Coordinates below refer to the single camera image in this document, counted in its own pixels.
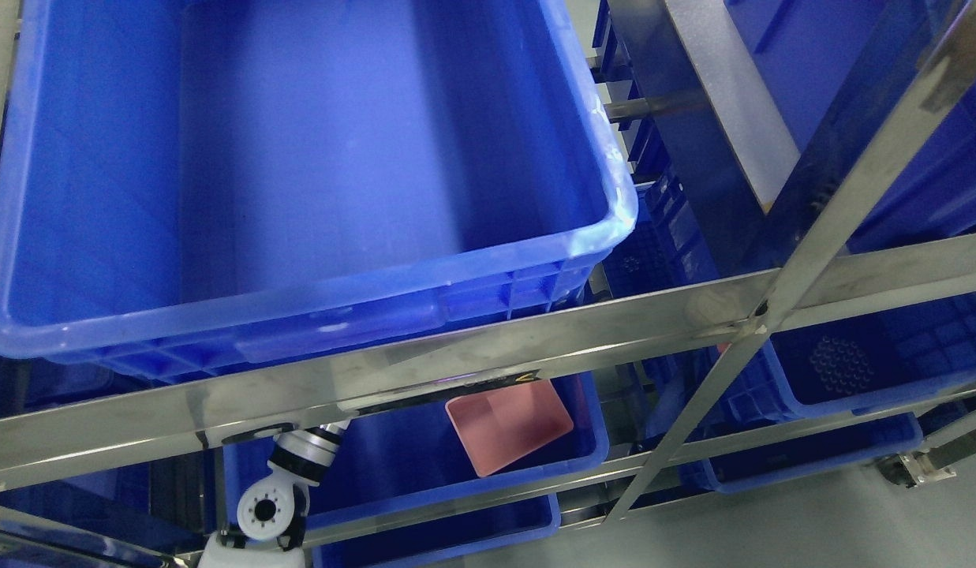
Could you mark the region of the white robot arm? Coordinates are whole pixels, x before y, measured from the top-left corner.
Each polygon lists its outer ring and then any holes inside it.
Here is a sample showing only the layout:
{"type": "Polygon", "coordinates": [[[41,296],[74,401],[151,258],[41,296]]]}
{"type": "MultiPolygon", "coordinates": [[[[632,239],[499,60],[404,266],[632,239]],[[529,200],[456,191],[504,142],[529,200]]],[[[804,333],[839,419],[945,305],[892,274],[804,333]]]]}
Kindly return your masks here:
{"type": "Polygon", "coordinates": [[[301,546],[310,507],[342,445],[349,420],[276,436],[270,475],[242,493],[235,521],[214,532],[199,567],[307,567],[301,546]]]}

